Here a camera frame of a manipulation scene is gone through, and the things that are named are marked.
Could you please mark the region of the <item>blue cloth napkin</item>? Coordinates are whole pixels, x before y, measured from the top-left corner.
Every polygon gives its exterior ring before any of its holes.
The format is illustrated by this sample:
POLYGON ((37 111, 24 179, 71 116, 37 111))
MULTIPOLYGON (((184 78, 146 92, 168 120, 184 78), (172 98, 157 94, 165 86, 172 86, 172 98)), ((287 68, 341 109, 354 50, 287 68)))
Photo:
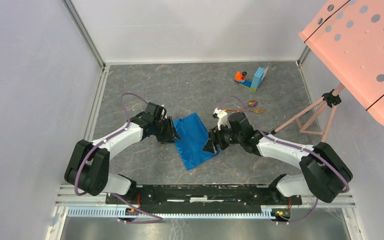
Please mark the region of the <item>blue cloth napkin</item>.
POLYGON ((174 128, 180 139, 174 144, 186 170, 191 170, 220 153, 204 151, 209 140, 208 130, 197 113, 175 120, 174 128))

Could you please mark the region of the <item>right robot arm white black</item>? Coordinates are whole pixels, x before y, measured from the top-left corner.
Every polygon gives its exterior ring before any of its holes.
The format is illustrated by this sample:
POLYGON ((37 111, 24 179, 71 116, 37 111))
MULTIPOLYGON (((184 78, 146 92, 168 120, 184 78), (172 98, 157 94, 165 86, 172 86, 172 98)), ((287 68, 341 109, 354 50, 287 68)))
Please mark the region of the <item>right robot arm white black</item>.
POLYGON ((301 171, 279 176, 272 182, 268 196, 273 203, 282 204, 289 197, 307 194, 331 203, 340 193, 350 190, 353 174, 328 143, 309 145, 282 140, 254 129, 243 112, 228 114, 215 108, 212 116, 217 125, 208 131, 204 151, 215 153, 240 145, 249 154, 276 159, 301 171))

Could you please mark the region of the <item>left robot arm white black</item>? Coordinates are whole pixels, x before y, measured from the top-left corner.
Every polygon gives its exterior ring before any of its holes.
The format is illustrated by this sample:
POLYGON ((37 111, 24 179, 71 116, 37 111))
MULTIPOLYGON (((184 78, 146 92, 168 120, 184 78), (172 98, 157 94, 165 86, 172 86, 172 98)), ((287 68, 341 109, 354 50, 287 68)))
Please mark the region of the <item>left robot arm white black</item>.
POLYGON ((93 141, 79 140, 64 180, 75 186, 79 196, 114 193, 125 204, 133 203, 137 198, 137 190, 132 187, 134 181, 121 174, 110 174, 110 161, 127 147, 151 136, 161 144, 180 140, 173 119, 166 113, 163 106, 150 102, 116 131, 93 141))

